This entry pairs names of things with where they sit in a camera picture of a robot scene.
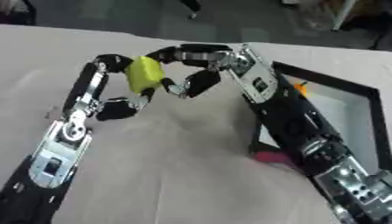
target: yellow block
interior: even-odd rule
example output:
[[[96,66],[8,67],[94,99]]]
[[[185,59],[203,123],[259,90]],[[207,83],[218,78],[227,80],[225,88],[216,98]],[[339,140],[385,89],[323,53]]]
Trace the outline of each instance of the yellow block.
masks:
[[[306,86],[302,84],[294,84],[294,88],[296,88],[301,95],[306,96]]]
[[[165,74],[159,62],[149,57],[137,57],[125,68],[129,89],[140,94],[146,88],[158,88]]]

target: floor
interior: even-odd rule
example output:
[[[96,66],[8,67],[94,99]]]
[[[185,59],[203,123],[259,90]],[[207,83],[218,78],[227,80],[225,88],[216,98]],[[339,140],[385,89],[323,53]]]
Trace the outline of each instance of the floor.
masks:
[[[270,42],[366,49],[365,31],[314,31],[278,0],[203,0],[195,20],[178,0],[31,0],[38,25],[197,42]]]

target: orange object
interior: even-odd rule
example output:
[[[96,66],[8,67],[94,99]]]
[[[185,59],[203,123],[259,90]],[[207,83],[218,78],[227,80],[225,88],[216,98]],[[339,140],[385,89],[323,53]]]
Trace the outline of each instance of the orange object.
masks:
[[[294,88],[296,88],[301,95],[306,96],[306,85],[304,84],[294,84]]]

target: robotic hand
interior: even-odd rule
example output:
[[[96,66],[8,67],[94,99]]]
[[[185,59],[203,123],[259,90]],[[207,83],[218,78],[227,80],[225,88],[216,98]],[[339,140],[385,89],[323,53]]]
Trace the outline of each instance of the robotic hand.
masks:
[[[124,72],[133,60],[115,54],[87,63],[62,110],[34,153],[24,159],[0,192],[1,224],[49,224],[65,198],[78,163],[92,141],[85,121],[133,116],[153,95],[145,89],[136,101],[121,97],[99,101],[109,73]]]
[[[390,223],[392,175],[369,175],[344,145],[340,134],[280,73],[248,45],[233,52],[226,45],[181,45],[148,55],[154,60],[181,61],[204,70],[181,85],[162,79],[165,90],[181,98],[195,97],[227,71],[269,134],[329,202],[341,223]]]
[[[182,84],[164,78],[160,62],[180,61],[203,70]],[[37,150],[17,168],[0,192],[0,223],[51,223],[91,142],[84,121],[133,116],[160,85],[180,98],[193,98],[219,83],[228,72],[272,138],[330,203],[342,223],[388,223],[392,212],[392,175],[370,176],[344,145],[340,134],[280,73],[248,45],[234,52],[226,45],[166,47],[132,60],[101,55],[88,63]],[[108,73],[123,72],[139,94],[99,101]]]

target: table surface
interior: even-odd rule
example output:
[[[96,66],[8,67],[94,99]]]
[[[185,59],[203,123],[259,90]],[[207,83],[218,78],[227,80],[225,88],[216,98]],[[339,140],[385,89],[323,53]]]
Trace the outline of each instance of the table surface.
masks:
[[[61,106],[86,62],[102,53],[135,57],[180,44],[8,25],[0,25],[0,33],[0,184],[35,150],[50,124],[45,113]],[[379,88],[390,130],[391,53],[252,46],[267,60]],[[165,71],[181,80],[195,68],[173,64]],[[127,94],[124,77],[112,75],[103,97]],[[254,121],[228,77],[196,99],[182,101],[159,90],[131,119],[89,121],[94,140],[53,223],[334,223],[305,178],[244,156]]]

